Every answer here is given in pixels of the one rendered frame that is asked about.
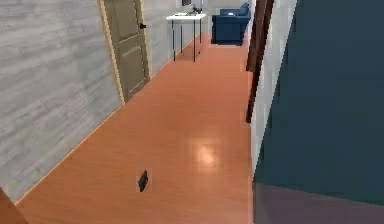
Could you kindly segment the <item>small black flat object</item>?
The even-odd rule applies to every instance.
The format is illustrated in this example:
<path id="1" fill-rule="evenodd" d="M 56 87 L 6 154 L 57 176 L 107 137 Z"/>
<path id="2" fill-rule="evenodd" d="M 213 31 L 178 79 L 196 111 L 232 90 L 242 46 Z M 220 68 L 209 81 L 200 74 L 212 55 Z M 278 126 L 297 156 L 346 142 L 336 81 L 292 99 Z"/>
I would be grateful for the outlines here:
<path id="1" fill-rule="evenodd" d="M 146 185 L 148 183 L 148 172 L 146 170 L 143 171 L 143 173 L 140 176 L 140 179 L 138 181 L 138 187 L 141 192 L 144 191 Z"/>

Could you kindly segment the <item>white table with black legs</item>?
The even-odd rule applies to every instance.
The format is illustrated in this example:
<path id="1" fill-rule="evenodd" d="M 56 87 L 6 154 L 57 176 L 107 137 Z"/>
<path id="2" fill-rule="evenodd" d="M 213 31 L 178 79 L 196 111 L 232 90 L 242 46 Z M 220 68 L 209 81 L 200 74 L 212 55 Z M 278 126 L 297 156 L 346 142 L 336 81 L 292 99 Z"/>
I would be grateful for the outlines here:
<path id="1" fill-rule="evenodd" d="M 171 22 L 172 30 L 172 50 L 173 50 L 173 60 L 176 60 L 176 51 L 175 51 L 175 28 L 174 24 L 176 21 L 192 21 L 193 22 L 193 61 L 196 61 L 196 23 L 199 23 L 199 43 L 202 43 L 202 20 L 206 18 L 205 13 L 176 13 L 174 15 L 166 17 L 167 21 Z"/>

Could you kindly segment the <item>dark brown room door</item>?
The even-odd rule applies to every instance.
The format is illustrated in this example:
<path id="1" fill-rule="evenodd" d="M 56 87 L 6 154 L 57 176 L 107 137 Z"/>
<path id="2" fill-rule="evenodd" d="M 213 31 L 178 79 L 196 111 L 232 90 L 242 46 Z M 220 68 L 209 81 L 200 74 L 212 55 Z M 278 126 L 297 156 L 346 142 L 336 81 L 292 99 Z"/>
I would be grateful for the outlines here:
<path id="1" fill-rule="evenodd" d="M 256 0 L 246 70 L 252 72 L 246 122 L 250 123 L 265 52 L 274 0 Z"/>

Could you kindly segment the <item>olive panelled room door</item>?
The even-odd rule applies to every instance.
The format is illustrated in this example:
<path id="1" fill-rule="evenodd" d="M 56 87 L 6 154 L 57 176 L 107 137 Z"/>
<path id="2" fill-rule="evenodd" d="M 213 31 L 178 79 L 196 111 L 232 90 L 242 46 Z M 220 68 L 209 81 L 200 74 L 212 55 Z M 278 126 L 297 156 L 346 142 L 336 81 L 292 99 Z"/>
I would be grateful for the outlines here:
<path id="1" fill-rule="evenodd" d="M 124 105 L 150 80 L 142 0 L 98 0 L 115 80 Z"/>

